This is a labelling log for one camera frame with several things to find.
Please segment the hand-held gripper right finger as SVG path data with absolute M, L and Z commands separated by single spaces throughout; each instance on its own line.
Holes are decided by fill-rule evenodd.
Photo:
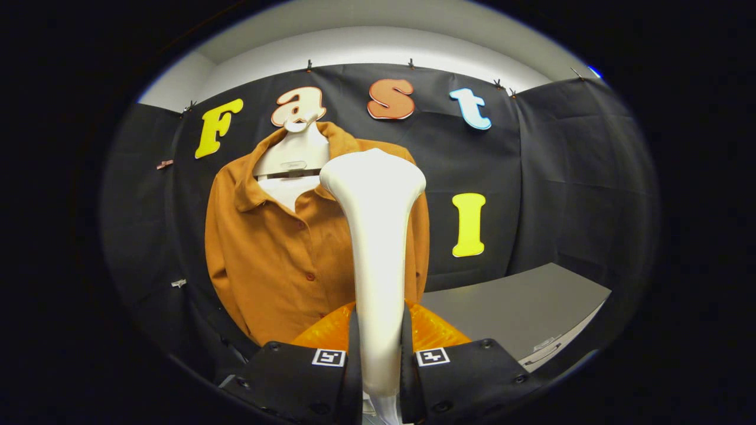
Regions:
M 405 309 L 400 348 L 405 422 L 502 424 L 541 387 L 497 341 L 471 341 L 416 302 Z

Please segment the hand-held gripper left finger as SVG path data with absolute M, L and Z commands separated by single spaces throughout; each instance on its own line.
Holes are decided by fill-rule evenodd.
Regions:
M 248 408 L 254 424 L 359 424 L 360 328 L 350 302 L 294 344 L 268 342 L 220 389 Z

